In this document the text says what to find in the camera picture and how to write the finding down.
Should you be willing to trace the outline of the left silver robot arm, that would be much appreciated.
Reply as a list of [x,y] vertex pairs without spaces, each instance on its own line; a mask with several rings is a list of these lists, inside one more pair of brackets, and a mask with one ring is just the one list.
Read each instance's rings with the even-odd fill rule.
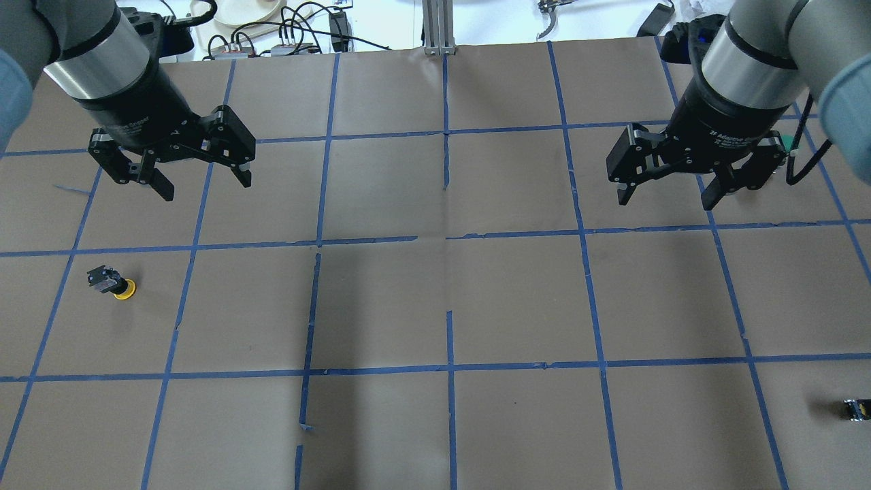
[[113,1],[3,1],[3,148],[46,74],[97,122],[87,150],[115,183],[171,201],[174,186],[158,164],[199,159],[251,186],[255,138],[230,106],[206,116],[190,108],[159,62],[167,26]]

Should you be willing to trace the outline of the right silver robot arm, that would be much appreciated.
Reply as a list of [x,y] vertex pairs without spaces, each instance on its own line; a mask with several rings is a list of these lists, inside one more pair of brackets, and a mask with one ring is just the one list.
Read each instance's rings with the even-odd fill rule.
[[679,22],[659,55],[693,77],[663,131],[625,125],[606,158],[619,204],[672,174],[712,176],[706,210],[762,189],[791,153],[774,125],[803,92],[828,142],[868,182],[869,46],[868,1],[737,1],[727,15]]

